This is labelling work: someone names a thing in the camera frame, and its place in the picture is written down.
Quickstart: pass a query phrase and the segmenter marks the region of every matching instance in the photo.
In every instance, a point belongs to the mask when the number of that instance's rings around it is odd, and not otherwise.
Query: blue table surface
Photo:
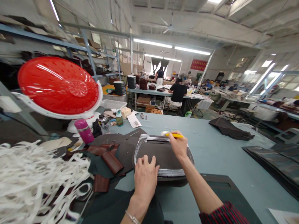
[[[136,89],[127,89],[128,92],[135,92],[135,93],[144,93],[144,94],[150,94],[150,95],[158,95],[158,96],[172,96],[171,93],[168,92],[168,89],[165,89],[164,92],[159,92],[156,90],[142,90],[140,88],[136,88]]]
[[[299,120],[299,115],[290,113],[289,111],[284,110],[284,109],[282,109],[282,108],[277,108],[277,107],[271,106],[271,105],[269,105],[269,104],[261,104],[261,103],[259,104],[259,106],[261,106],[261,107],[263,107],[263,108],[266,108],[266,109],[269,109],[269,110],[272,110],[272,111],[282,111],[282,112],[286,112],[290,118],[293,118],[293,119],[295,119],[295,120]]]
[[[140,113],[136,114],[142,124],[140,128],[152,135],[180,130],[188,138],[196,169],[200,173],[229,176],[262,223],[276,223],[268,208],[299,213],[299,202],[242,149],[243,146],[268,149],[274,144],[248,125],[234,123],[255,135],[250,141],[241,141],[222,135],[208,120],[144,113],[144,117],[146,115],[147,120],[141,119]],[[122,127],[111,127],[111,133],[127,134],[133,130],[128,120],[124,120]],[[134,186],[134,176],[127,175],[119,185]],[[199,210],[189,185],[180,188],[158,187],[156,195],[165,220],[200,223]]]

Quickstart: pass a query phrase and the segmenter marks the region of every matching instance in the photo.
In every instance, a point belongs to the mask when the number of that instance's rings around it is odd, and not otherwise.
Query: fan stand
[[[12,94],[17,97],[19,100],[23,101],[28,107],[30,107],[31,109],[33,109],[34,111],[45,115],[47,117],[52,117],[52,118],[56,118],[56,119],[64,119],[64,120],[72,120],[69,123],[68,126],[68,132],[70,133],[78,133],[78,130],[75,127],[75,121],[78,119],[84,119],[86,120],[88,126],[90,128],[93,127],[93,122],[95,122],[98,118],[100,113],[96,112],[96,109],[98,109],[98,107],[100,106],[100,103],[103,99],[103,90],[102,90],[102,86],[100,84],[100,81],[97,81],[97,88],[99,91],[99,97],[96,101],[96,103],[94,104],[94,106],[89,109],[88,111],[85,111],[84,113],[81,114],[75,114],[75,115],[66,115],[66,114],[57,114],[57,113],[53,113],[51,111],[48,111],[42,107],[40,107],[39,105],[37,105],[34,101],[32,101],[27,95],[21,94],[21,93],[17,93],[17,92],[12,92]]]

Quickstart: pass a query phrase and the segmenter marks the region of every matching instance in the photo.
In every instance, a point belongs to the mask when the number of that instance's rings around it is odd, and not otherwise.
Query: ceiling fan
[[[164,28],[165,30],[163,31],[163,34],[167,33],[168,31],[177,31],[177,32],[182,32],[182,30],[192,30],[192,29],[183,29],[183,28],[177,28],[177,27],[173,27],[173,13],[174,13],[174,5],[175,5],[175,1],[173,3],[173,9],[172,9],[172,13],[171,13],[171,22],[168,24],[161,16],[158,16],[164,24],[159,24],[159,23],[155,23],[155,22],[143,22],[140,23],[141,25],[144,26],[150,26],[150,27],[156,27],[156,28]]]

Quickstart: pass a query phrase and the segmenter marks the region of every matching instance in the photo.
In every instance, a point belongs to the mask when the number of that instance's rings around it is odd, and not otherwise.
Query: hand
[[[155,194],[159,168],[160,166],[156,166],[156,157],[153,156],[152,162],[149,163],[147,155],[139,158],[135,166],[134,196],[147,205],[150,204]]]
[[[169,139],[172,146],[172,150],[178,160],[187,158],[187,142],[186,137],[175,139],[172,134],[180,134],[180,131],[173,131],[169,133]]]

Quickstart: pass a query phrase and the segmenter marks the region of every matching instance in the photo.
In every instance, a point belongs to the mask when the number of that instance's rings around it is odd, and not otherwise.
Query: pink water bottle
[[[93,133],[91,132],[86,120],[75,121],[75,127],[77,128],[77,130],[85,144],[88,144],[88,143],[91,143],[94,141]]]

